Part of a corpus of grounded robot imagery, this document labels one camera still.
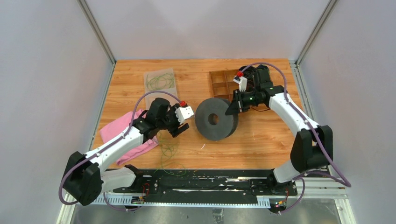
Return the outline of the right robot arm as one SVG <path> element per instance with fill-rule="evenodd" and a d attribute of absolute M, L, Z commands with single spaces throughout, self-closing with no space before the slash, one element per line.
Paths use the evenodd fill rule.
<path fill-rule="evenodd" d="M 295 140 L 290 160 L 273 169 L 268 176 L 268 191 L 278 195 L 285 189 L 286 182 L 306 171 L 330 164 L 332 129 L 309 118 L 291 99 L 286 85 L 274 85 L 269 67 L 269 63 L 254 63 L 239 68 L 233 78 L 239 87 L 233 91 L 233 99 L 225 114 L 236 115 L 264 104 L 291 130 Z"/>

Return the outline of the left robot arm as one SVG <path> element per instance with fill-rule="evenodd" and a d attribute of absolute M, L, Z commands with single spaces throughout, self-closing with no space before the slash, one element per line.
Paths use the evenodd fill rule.
<path fill-rule="evenodd" d="M 128 165 L 108 170 L 109 166 L 131 149 L 153 139 L 160 130 L 177 137 L 189 128 L 186 121 L 193 115 L 193 109 L 183 101 L 170 105 L 168 100 L 156 98 L 148 110 L 133 118 L 112 140 L 85 154 L 76 151 L 68 158 L 58 190 L 60 201 L 69 204 L 63 198 L 64 190 L 75 199 L 71 204 L 81 205 L 89 205 L 99 195 L 117 188 L 139 192 L 143 180 L 138 177 L 137 168 Z"/>

